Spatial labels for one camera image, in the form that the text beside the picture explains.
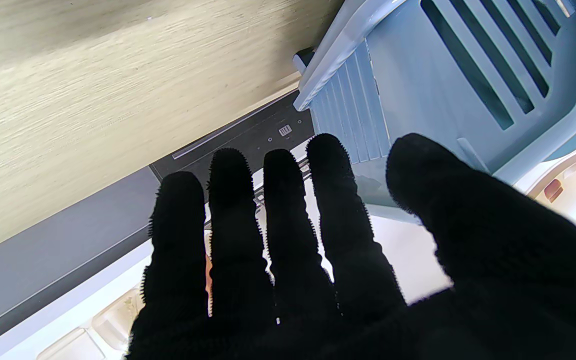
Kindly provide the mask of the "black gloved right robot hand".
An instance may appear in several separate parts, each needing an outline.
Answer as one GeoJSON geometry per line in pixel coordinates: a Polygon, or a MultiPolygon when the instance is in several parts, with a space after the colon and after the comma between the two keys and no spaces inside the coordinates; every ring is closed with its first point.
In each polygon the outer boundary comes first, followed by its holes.
{"type": "Polygon", "coordinates": [[[400,137],[387,187],[452,281],[409,305],[340,141],[320,134],[306,151],[320,239],[292,153],[263,160],[270,272],[242,153],[212,158],[209,273],[202,185],[163,178],[127,360],[576,360],[575,224],[427,137],[400,137]]]}

